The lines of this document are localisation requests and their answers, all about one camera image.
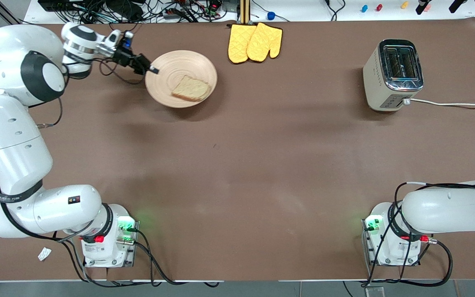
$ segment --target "oven mitt thumb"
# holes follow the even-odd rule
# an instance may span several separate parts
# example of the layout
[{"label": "oven mitt thumb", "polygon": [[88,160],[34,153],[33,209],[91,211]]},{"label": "oven mitt thumb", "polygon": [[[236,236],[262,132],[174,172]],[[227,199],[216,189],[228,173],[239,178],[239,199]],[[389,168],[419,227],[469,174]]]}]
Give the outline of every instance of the oven mitt thumb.
[{"label": "oven mitt thumb", "polygon": [[253,61],[263,62],[270,51],[270,57],[276,58],[280,54],[282,33],[279,28],[259,23],[250,38],[247,56]]},{"label": "oven mitt thumb", "polygon": [[228,43],[228,58],[232,63],[238,64],[248,59],[247,47],[255,30],[256,26],[232,25]]}]

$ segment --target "white paper tag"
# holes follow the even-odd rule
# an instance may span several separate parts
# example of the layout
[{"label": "white paper tag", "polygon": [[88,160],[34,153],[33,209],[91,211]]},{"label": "white paper tag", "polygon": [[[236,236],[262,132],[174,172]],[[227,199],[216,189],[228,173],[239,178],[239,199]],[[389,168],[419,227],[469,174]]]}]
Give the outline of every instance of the white paper tag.
[{"label": "white paper tag", "polygon": [[45,260],[45,258],[47,258],[51,254],[51,252],[52,250],[50,248],[44,247],[43,250],[41,250],[40,254],[38,255],[38,259],[40,261]]}]

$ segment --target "brown table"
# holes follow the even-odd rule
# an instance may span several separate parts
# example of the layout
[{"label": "brown table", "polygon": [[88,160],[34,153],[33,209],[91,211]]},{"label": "brown table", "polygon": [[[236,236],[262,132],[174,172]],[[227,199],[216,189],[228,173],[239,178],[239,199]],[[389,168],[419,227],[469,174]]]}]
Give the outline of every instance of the brown table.
[{"label": "brown table", "polygon": [[[45,186],[92,184],[104,202],[124,205],[171,278],[366,278],[360,219],[403,181],[474,180],[475,111],[412,103],[377,113],[364,99],[362,67],[382,39],[408,39],[426,82],[418,98],[475,102],[475,19],[277,25],[281,55],[240,65],[226,56],[225,24],[140,26],[135,52],[200,52],[217,68],[216,90],[174,110],[143,84],[98,69],[70,81],[61,124],[42,130],[54,158]],[[58,112],[55,102],[31,111],[39,123]],[[454,255],[452,278],[475,278],[475,233],[437,238]],[[40,263],[43,246],[55,249]],[[148,279],[147,263],[140,253],[134,268],[107,278]],[[441,278],[445,265],[434,247],[405,276]],[[0,238],[0,280],[66,278],[76,276],[61,247]]]}]

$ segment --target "wooden plate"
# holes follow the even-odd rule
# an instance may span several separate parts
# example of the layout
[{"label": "wooden plate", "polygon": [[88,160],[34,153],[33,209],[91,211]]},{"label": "wooden plate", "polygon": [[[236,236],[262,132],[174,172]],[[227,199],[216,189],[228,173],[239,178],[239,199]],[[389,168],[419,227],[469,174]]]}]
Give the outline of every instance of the wooden plate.
[{"label": "wooden plate", "polygon": [[[208,58],[192,51],[173,51],[156,58],[152,65],[159,74],[147,72],[146,88],[158,103],[174,108],[185,108],[203,102],[215,89],[217,72]],[[172,91],[185,75],[208,83],[211,87],[206,97],[197,102],[175,98]]]}]

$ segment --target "toaster power cord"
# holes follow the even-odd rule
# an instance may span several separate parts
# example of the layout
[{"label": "toaster power cord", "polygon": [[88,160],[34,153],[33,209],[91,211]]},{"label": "toaster power cord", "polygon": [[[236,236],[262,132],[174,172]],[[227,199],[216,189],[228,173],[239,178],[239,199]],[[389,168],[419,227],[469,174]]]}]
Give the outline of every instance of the toaster power cord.
[{"label": "toaster power cord", "polygon": [[411,101],[427,103],[427,104],[432,104],[432,105],[437,105],[437,106],[475,107],[475,103],[437,103],[437,102],[432,102],[432,101],[422,100],[422,99],[415,99],[415,98],[403,99],[404,105],[409,105]]}]

